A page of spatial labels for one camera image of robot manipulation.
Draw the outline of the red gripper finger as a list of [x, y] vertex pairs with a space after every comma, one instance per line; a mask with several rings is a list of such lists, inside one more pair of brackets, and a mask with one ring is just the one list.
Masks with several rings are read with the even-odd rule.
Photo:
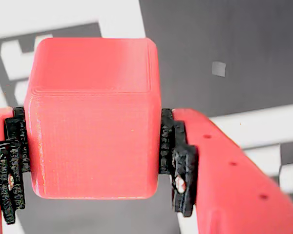
[[16, 222], [16, 210], [25, 208], [23, 173], [30, 159], [23, 107], [0, 109], [0, 234], [1, 221]]
[[206, 116], [163, 109], [159, 172], [201, 234], [293, 234], [293, 202]]

